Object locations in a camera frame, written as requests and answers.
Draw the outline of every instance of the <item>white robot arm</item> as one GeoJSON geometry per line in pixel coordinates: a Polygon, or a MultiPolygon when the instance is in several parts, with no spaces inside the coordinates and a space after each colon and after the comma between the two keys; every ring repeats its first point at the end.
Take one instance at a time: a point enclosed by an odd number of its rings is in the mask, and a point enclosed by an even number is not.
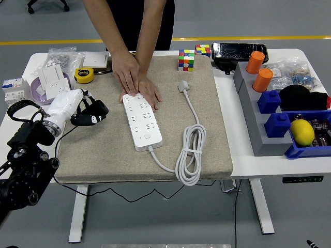
{"type": "Polygon", "coordinates": [[[0,224],[6,212],[37,204],[59,167],[59,160],[50,158],[37,144],[52,145],[69,120],[75,126],[91,126],[103,120],[107,113],[107,107],[100,100],[95,100],[88,91],[81,89],[59,94],[47,113],[29,100],[22,100],[8,109],[9,117],[23,124],[7,143],[11,150],[7,162],[0,167],[0,176],[7,169],[12,169],[8,179],[0,179],[0,224]],[[16,111],[29,105],[38,109],[30,120],[14,117],[16,111]],[[42,118],[34,121],[37,114],[42,118]]]}

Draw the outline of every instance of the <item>yellow floor line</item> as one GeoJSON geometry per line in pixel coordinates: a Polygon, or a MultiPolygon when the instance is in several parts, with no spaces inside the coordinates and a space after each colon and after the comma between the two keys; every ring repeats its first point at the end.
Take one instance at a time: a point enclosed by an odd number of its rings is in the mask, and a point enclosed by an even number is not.
{"type": "MultiPolygon", "coordinates": [[[[316,40],[331,39],[331,35],[174,37],[174,38],[172,38],[172,41],[312,40],[312,39],[316,39],[316,40]]],[[[87,40],[0,41],[0,45],[38,45],[38,44],[72,44],[72,43],[102,43],[102,40],[101,39],[87,39],[87,40]]]]}

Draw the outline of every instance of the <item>black fabric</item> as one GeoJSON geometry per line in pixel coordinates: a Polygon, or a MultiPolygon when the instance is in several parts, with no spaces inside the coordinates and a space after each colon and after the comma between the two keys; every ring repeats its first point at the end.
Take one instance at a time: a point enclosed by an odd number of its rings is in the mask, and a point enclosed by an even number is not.
{"type": "Polygon", "coordinates": [[[279,92],[283,111],[327,110],[327,94],[310,92],[302,85],[290,85],[279,92]]]}
{"type": "MultiPolygon", "coordinates": [[[[143,19],[144,0],[107,0],[107,2],[127,49],[135,51],[143,19]]],[[[174,15],[175,2],[174,0],[167,0],[155,50],[166,51],[170,49],[174,15]]]]}

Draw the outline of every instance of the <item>hand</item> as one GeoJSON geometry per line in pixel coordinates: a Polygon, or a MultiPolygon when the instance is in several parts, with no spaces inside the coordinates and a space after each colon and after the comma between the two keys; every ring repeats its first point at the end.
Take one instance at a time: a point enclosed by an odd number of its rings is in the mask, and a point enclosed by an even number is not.
{"type": "MultiPolygon", "coordinates": [[[[153,112],[159,109],[158,102],[162,102],[161,95],[156,88],[156,86],[152,83],[144,75],[139,75],[139,92],[145,97],[146,101],[152,107],[153,112]]],[[[126,94],[126,90],[123,89],[120,95],[120,102],[123,103],[123,96],[126,94]]]]}
{"type": "Polygon", "coordinates": [[[112,59],[114,76],[130,96],[136,96],[139,72],[139,64],[136,59],[129,52],[116,54],[112,56],[112,59]]]}

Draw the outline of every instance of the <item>tape measure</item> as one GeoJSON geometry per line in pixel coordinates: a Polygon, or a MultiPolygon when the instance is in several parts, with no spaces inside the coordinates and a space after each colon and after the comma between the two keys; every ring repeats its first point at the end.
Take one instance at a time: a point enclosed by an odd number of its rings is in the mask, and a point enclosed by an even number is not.
{"type": "Polygon", "coordinates": [[[77,83],[88,84],[94,79],[93,68],[77,68],[74,72],[74,79],[77,83]]]}

